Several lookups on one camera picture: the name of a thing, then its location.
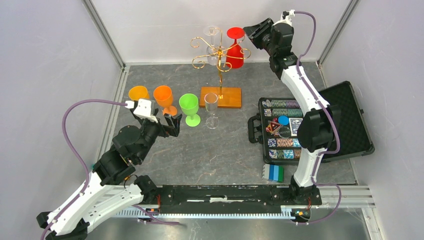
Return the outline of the clear flute glass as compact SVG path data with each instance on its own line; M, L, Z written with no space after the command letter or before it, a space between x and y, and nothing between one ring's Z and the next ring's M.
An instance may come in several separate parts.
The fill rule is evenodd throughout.
M209 129L212 130L219 126L219 119L215 115L216 110L218 109L218 100L219 97L213 92L207 93L204 96L205 109L209 114L205 124Z

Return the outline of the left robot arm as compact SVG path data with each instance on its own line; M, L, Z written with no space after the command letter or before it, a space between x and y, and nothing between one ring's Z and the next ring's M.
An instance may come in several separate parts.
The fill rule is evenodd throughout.
M89 180L54 211L41 212L36 220L43 240L84 240L100 223L121 210L139 203L159 201L157 186L147 175L138 176L119 193L99 202L106 193L118 187L141 165L158 137L177 137L182 115L165 115L160 120L136 118L140 126L127 125L112 139L112 145L93 165Z

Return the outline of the clear glass back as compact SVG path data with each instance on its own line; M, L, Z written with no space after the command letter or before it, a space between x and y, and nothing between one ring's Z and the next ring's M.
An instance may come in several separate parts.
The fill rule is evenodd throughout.
M203 30L203 33L209 39L209 45L206 47L207 63L211 66L216 66L219 60L218 49L220 46L218 40L220 30L217 26L210 25Z

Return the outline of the orange wine glass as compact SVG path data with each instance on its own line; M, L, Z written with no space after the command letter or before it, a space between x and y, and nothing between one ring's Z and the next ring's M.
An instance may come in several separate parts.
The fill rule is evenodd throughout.
M155 88L153 91L153 97L156 100L157 104L163 108L162 114L168 114L171 116L176 116L178 110L173 106L173 92L172 89L167 85L160 85Z

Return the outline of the yellow wine glass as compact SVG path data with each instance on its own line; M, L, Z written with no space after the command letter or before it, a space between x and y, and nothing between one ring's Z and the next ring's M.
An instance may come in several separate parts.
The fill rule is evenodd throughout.
M128 92L128 97L132 101L138 101L139 99L150 99L150 94L145 86L137 85L132 87Z

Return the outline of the red wine glass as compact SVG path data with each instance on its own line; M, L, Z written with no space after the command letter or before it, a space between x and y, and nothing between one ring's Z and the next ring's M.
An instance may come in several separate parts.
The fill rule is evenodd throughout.
M226 65L232 69L239 69L244 64L244 53L238 39L244 37L245 32L240 27L232 27L228 29L226 34L230 39L233 39L233 44L226 51Z

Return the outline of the green wine glass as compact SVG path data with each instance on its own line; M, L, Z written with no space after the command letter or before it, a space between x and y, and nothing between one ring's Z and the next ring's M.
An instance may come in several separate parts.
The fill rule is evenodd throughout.
M197 114L199 110L198 97L193 93L186 93L179 98L178 103L182 112L186 115L185 123L189 127L196 127L199 125L201 118Z

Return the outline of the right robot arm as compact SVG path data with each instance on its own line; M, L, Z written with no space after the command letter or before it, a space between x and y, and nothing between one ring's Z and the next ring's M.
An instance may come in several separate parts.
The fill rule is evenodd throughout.
M303 113L297 138L302 147L298 167L290 180L289 199L302 204L318 184L316 173L324 155L337 154L341 148L338 126L341 109L330 105L315 89L292 52L294 27L288 17L278 22L270 18L243 28L245 35L269 55L269 65L291 91Z

